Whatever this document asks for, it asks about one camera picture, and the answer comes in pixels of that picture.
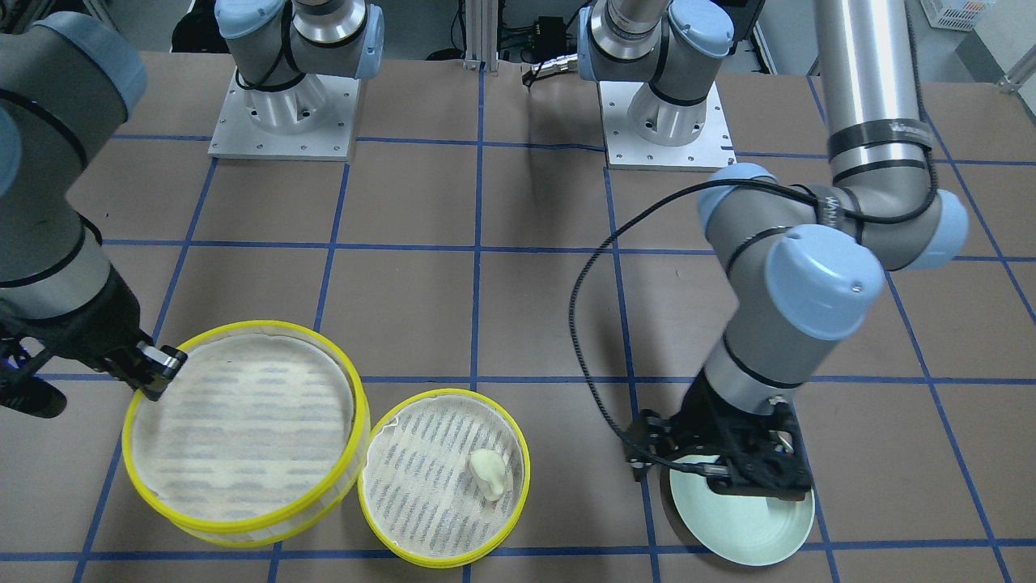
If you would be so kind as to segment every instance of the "metal base plate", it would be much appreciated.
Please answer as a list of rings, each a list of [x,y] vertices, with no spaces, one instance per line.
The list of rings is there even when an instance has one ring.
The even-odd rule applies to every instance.
[[[270,134],[252,121],[244,89],[233,78],[208,144],[213,157],[247,159],[330,159],[348,162],[359,99],[359,81],[318,75],[335,111],[323,125],[301,134]]]
[[[698,138],[684,146],[663,146],[640,137],[626,112],[643,83],[601,81],[601,118],[608,148],[608,166],[627,170],[685,170],[712,172],[737,162],[726,116],[714,83],[709,90],[709,114]]]

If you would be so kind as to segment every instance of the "small yellow-rimmed container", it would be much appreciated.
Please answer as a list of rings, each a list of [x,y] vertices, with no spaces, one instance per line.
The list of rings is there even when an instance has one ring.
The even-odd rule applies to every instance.
[[[134,488],[174,525],[227,547],[309,528],[363,470],[370,410],[348,357],[320,334],[250,321],[200,334],[159,403],[138,395],[122,454]]]
[[[489,449],[503,462],[505,489],[489,500],[467,464]],[[514,529],[528,496],[529,456],[499,405],[463,389],[410,398],[374,427],[359,503],[374,533],[398,556],[449,569],[478,560]]]

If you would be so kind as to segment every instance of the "white plastic crate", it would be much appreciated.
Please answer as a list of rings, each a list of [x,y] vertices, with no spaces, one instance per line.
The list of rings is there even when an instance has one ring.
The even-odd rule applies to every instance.
[[[996,0],[921,0],[924,16],[936,28],[970,31]]]

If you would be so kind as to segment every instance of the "light blue cap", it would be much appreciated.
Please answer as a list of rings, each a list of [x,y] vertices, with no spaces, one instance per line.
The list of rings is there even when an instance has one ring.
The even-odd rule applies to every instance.
[[[381,70],[381,55],[384,54],[385,19],[381,8],[367,6],[367,30],[364,32],[364,52],[356,65],[356,79],[373,79]]]
[[[128,40],[79,12],[54,12],[33,26],[50,28],[92,59],[115,85],[130,117],[147,88],[147,69]]]
[[[215,22],[224,38],[240,38],[277,18],[284,0],[217,0]]]
[[[731,164],[726,168],[720,168],[709,176],[710,180],[720,180],[723,178],[773,178],[777,181],[777,177],[770,173],[769,170],[759,166],[758,164],[752,164],[751,162],[742,162],[739,164]],[[701,221],[701,230],[706,231],[709,229],[709,218],[712,217],[713,211],[719,206],[719,203],[726,198],[726,195],[733,192],[738,186],[712,186],[707,187],[698,193],[698,218]]]
[[[904,269],[927,269],[946,264],[960,252],[968,238],[968,210],[960,199],[950,191],[939,188],[943,211],[939,225],[924,251]]]
[[[726,10],[709,0],[672,0],[672,28],[699,52],[721,59],[733,45],[733,23]]]
[[[594,61],[589,60],[589,6],[579,9],[579,36],[576,42],[576,63],[579,66],[579,78],[583,81],[597,81],[594,75]]]
[[[780,314],[821,341],[856,332],[885,283],[885,269],[870,249],[817,224],[785,232],[770,247],[764,271]]]
[[[22,135],[7,111],[0,107],[0,198],[15,182],[22,165]]]

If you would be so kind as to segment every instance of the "yellow-rimmed basket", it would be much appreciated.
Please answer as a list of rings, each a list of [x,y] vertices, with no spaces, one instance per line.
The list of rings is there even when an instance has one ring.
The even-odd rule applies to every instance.
[[[243,348],[248,349],[246,352],[250,356],[240,358],[246,366],[237,367],[238,373],[236,374],[258,376],[253,382],[242,382],[240,377],[234,378],[235,368],[232,362],[234,359],[226,359],[224,353],[215,352],[227,343],[241,344]],[[264,360],[265,357],[261,353],[267,349],[271,351],[270,354],[274,358]],[[152,404],[142,401],[142,395],[138,392],[130,405],[122,429],[122,454],[130,479],[140,496],[152,508],[180,529],[203,541],[226,547],[243,548],[268,545],[301,532],[320,520],[342,500],[352,488],[366,463],[370,438],[370,410],[364,396],[359,375],[348,357],[338,347],[327,339],[301,326],[263,320],[240,322],[215,328],[188,341],[180,347],[180,350],[191,355],[191,358],[184,366],[184,370],[170,385],[165,397],[159,404]],[[199,355],[206,354],[205,351],[209,351],[207,353],[209,356],[206,358],[217,365],[223,366],[223,361],[227,361],[223,369],[204,370],[204,375],[210,375],[209,378],[203,378],[199,362],[202,359]],[[278,358],[283,355],[296,354],[296,351],[298,355],[306,355],[307,351],[313,351],[314,356],[311,365],[278,366]],[[258,358],[249,361],[252,353],[256,353]],[[248,362],[253,362],[255,367],[247,366]],[[301,368],[311,367],[312,371],[299,373],[296,365]],[[333,372],[333,368],[337,369],[338,373]],[[303,391],[304,399],[298,404],[282,403],[282,407],[277,407],[276,398],[278,395],[284,397],[287,396],[284,393],[285,390],[296,390],[285,389],[285,383],[282,381],[296,377],[303,380],[299,385],[303,388],[297,389],[296,387],[296,389]],[[178,383],[183,385],[191,382],[192,379],[197,380],[203,386],[207,383],[212,387],[224,388],[193,395],[180,390],[182,387],[177,386]],[[221,383],[225,383],[227,379],[242,385],[241,391],[244,392],[225,390],[225,385],[221,385]],[[247,392],[247,387],[243,385],[250,387],[254,385],[259,389]],[[167,409],[172,408],[174,404],[170,402],[177,399],[199,399],[201,401],[198,403],[202,406],[207,405],[218,412],[228,412],[231,417],[240,411],[246,411],[248,414],[248,408],[256,405],[255,401],[250,402],[250,400],[268,399],[275,401],[266,403],[269,407],[265,409],[259,408],[258,411],[261,413],[255,413],[253,420],[238,428],[235,426],[236,420],[221,419],[220,415],[201,419],[201,421],[210,421],[207,426],[202,427],[192,426],[191,422],[198,420],[197,417],[205,417],[204,414],[195,416],[195,418],[189,414],[185,420],[179,421],[161,417],[157,413],[162,411],[159,406],[162,405]],[[191,403],[182,405],[184,406],[183,410],[188,413],[195,410],[190,407]],[[338,411],[328,413],[335,409],[336,405],[339,406]],[[199,406],[198,410],[204,411],[205,409]],[[336,421],[336,415],[339,415],[341,419]],[[142,428],[141,424],[145,421],[152,422],[157,427]],[[291,422],[299,425],[294,433],[278,434],[279,429],[288,427]],[[341,428],[341,436],[334,429],[336,422]],[[323,424],[326,429],[321,430],[320,424]],[[253,474],[259,474],[258,477],[249,477],[249,472],[230,475],[231,472],[224,471],[225,468],[222,466],[221,471],[218,472],[205,473],[201,471],[204,470],[206,461],[210,464],[232,462],[222,461],[218,458],[222,448],[231,448],[239,444],[241,435],[247,436],[246,439],[253,440],[253,445],[256,446],[256,449],[248,451],[257,451],[258,454],[253,456],[253,464],[247,467],[241,466],[238,469],[248,469]],[[166,465],[155,467],[155,460],[149,455],[151,450],[148,453],[138,450],[140,448],[138,448],[138,443],[135,443],[135,436],[140,443],[154,444],[151,450],[172,453],[162,462]],[[285,439],[296,439],[297,441],[284,443]],[[339,439],[341,444],[334,445]],[[169,447],[159,443],[159,441],[165,440],[172,440],[168,442]],[[180,450],[176,449],[178,443],[176,440],[184,442],[180,454],[177,454]],[[264,459],[262,446],[267,442],[269,447],[274,449],[278,447],[284,451],[297,449],[303,454],[298,456],[289,454],[287,462],[277,456]],[[189,448],[192,443],[197,444],[197,449]],[[319,456],[313,454],[314,451],[322,455],[323,458],[317,459]],[[327,451],[338,454],[337,458],[330,456],[328,459]],[[146,468],[143,472],[141,471],[141,463]],[[264,491],[264,480],[269,477],[268,474],[264,475],[268,471],[264,464],[269,467],[277,467],[280,464],[279,469],[283,475],[280,475],[279,479],[289,484],[275,493]],[[177,468],[190,471],[183,471],[182,475],[178,475]],[[152,484],[148,484],[148,480],[142,476],[142,474],[159,475],[165,473],[169,473],[175,478],[172,482],[167,480],[167,486],[175,483],[179,485],[177,488],[182,486],[184,492],[191,492],[189,489],[192,485],[201,488],[190,495],[180,494],[179,490],[169,488],[168,496],[164,496],[163,492],[154,490],[159,488],[161,491],[164,488],[157,486],[160,480],[153,479]],[[212,482],[221,479],[236,479],[238,482],[231,483],[229,487],[226,484],[213,487]],[[292,489],[297,491],[296,494],[291,494]],[[277,499],[277,496],[285,496],[285,493],[287,493],[286,498]],[[214,502],[202,501],[206,496],[215,496],[217,494],[222,497],[221,500],[229,501],[227,502],[229,506],[225,511],[227,516],[213,520],[211,517],[199,517],[197,514],[185,511],[219,506]],[[264,508],[264,511],[235,511],[235,504],[244,504],[246,508]],[[234,513],[252,516],[235,517]]]
[[[489,501],[466,462],[492,449],[505,462],[505,495]],[[391,551],[420,566],[476,561],[514,529],[529,486],[529,456],[514,418],[485,396],[435,389],[385,414],[371,433],[357,486],[371,529]]]

